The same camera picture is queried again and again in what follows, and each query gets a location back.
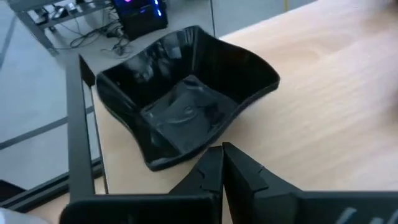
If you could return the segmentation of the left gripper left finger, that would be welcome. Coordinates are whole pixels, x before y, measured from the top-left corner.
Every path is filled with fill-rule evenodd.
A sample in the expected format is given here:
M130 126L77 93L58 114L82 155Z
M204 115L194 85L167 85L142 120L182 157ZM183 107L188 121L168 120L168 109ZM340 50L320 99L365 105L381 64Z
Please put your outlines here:
M170 195L210 195L213 218L203 224L222 224L223 163L223 147L208 148L192 170L169 192Z

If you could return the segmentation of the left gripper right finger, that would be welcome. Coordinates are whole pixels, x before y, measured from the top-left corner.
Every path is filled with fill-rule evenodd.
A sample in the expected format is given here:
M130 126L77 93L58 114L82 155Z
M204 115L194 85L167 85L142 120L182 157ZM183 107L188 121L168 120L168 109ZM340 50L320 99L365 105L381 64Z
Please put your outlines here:
M230 142L224 150L224 188L233 224L294 224L300 191Z

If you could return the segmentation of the black wavy square plate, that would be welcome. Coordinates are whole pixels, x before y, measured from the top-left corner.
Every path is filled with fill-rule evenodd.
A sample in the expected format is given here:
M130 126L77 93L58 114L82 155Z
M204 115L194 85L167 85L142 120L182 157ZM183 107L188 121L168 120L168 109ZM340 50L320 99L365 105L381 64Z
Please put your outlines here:
M195 157L279 82L260 56L189 26L97 74L96 89L158 171Z

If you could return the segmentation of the wooden shelf riser black legs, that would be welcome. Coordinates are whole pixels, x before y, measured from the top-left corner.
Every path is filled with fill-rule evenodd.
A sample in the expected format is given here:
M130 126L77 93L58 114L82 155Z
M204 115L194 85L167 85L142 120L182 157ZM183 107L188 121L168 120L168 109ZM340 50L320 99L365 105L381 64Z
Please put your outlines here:
M158 171L102 104L98 73L70 57L69 163L100 158L103 175L94 196L70 193L60 224L212 221L210 195L169 192L224 142L300 189L294 224L398 224L398 0L318 0L217 39L263 58L279 86L195 157Z

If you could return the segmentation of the black computer with coloured lights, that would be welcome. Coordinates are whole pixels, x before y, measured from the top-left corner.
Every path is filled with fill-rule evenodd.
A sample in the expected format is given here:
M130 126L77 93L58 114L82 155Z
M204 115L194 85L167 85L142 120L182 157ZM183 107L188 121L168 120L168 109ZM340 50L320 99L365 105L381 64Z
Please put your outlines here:
M111 0L129 40L168 26L163 0Z

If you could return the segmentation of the grey metal equipment rack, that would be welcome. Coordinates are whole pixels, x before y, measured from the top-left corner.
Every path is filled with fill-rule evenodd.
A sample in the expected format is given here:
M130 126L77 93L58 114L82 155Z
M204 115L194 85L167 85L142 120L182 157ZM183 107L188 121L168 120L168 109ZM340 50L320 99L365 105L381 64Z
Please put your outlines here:
M111 0L82 0L84 2L76 5L75 12L67 10L68 16L56 20L49 19L49 21L44 24L37 24L29 15L30 11L62 1L67 0L5 0L18 19L25 25L36 40L52 55L57 55L58 52L53 43L51 43L45 35L45 29L54 27L57 24L61 24L71 19L77 19L78 17L91 14L92 12L100 11L113 5Z

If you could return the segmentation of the black aluminium table frame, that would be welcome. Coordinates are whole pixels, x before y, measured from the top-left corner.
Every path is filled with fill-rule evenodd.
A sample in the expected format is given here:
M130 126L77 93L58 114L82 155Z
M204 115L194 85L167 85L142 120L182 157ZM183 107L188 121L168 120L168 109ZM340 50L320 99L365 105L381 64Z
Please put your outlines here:
M79 165L77 162L68 164L69 171L40 184L33 189L25 190L15 196L0 201L0 207L17 212L31 211L67 192L72 200L78 201L95 194L94 179L103 175L103 161L100 158Z

